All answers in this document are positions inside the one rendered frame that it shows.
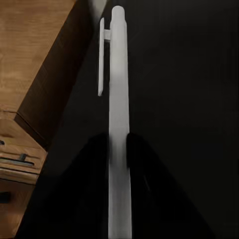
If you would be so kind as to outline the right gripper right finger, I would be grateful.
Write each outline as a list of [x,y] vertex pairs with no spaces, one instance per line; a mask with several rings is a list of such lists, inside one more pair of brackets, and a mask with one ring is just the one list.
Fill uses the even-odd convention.
[[[147,139],[129,133],[134,239],[218,239]],[[152,218],[144,175],[162,222]]]

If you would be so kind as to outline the pen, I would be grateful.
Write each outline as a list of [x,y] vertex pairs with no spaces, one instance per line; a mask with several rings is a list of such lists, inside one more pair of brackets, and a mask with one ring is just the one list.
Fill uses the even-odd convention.
[[103,92],[104,42],[110,43],[108,239],[132,239],[127,23],[122,6],[113,7],[110,29],[100,19],[98,96]]

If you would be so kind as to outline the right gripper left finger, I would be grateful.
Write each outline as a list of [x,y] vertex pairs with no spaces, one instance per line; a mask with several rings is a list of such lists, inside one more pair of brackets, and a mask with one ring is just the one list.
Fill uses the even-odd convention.
[[106,159],[104,132],[88,140],[14,239],[101,239]]

